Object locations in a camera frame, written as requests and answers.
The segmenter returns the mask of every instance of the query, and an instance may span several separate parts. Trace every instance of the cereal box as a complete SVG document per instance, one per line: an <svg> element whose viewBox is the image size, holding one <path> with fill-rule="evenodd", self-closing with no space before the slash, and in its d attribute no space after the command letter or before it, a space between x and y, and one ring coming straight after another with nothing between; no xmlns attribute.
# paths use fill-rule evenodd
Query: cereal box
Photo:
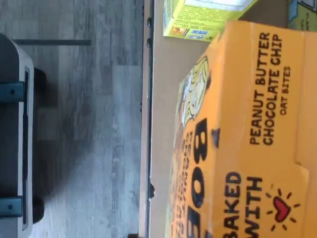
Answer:
<svg viewBox="0 0 317 238"><path fill-rule="evenodd" d="M229 22L181 82L166 238L317 235L317 33Z"/></svg>
<svg viewBox="0 0 317 238"><path fill-rule="evenodd" d="M164 0L164 35L211 41L257 0Z"/></svg>
<svg viewBox="0 0 317 238"><path fill-rule="evenodd" d="M289 0L289 27L317 31L317 0Z"/></svg>

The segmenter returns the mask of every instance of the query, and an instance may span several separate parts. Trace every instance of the orange cardboard box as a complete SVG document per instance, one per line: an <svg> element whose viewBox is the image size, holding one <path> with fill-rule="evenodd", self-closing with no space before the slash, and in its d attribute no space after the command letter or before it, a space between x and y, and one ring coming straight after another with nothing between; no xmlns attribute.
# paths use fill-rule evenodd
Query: orange cardboard box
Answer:
<svg viewBox="0 0 317 238"><path fill-rule="evenodd" d="M180 84L166 237L317 237L317 33L229 22Z"/></svg>

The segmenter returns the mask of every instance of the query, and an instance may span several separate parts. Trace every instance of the gray wood plank floor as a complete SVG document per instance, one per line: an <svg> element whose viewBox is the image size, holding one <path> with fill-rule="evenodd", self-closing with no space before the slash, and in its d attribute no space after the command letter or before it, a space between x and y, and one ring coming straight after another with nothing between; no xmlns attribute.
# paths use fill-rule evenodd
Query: gray wood plank floor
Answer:
<svg viewBox="0 0 317 238"><path fill-rule="evenodd" d="M138 232L143 0L0 0L16 39L92 40L24 46L49 90L37 99L32 238L123 238Z"/></svg>

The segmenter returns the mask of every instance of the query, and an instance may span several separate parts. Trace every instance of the beige tabletop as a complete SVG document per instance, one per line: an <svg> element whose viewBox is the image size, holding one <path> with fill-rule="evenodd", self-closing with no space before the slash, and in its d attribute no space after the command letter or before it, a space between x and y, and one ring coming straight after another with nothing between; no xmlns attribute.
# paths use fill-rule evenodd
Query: beige tabletop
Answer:
<svg viewBox="0 0 317 238"><path fill-rule="evenodd" d="M148 3L145 3L147 16ZM173 145L174 116L179 82L186 76L193 64L204 52L208 43L182 40L163 36L163 0L154 5L154 43L153 43L153 97L152 97L152 143L151 143L151 182L155 187L155 197L151 200L150 234L151 238L165 236L165 216L168 198L170 161ZM261 0L247 12L244 20L285 27L287 22L287 0ZM143 113L147 112L149 101L147 91L149 68L145 62ZM146 172L146 135L149 122L143 118L143 173ZM141 184L145 182L141 174ZM140 195L140 237L144 237L144 185Z"/></svg>

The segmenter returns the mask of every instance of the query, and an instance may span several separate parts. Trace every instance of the red heart logo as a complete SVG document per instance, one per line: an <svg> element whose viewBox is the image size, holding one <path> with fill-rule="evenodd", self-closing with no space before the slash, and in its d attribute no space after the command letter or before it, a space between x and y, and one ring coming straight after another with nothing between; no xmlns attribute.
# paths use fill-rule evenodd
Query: red heart logo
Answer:
<svg viewBox="0 0 317 238"><path fill-rule="evenodd" d="M273 204L277 210L275 220L279 223L285 221L288 214L291 212L291 207L287 206L287 204L280 197L275 197L273 199Z"/></svg>

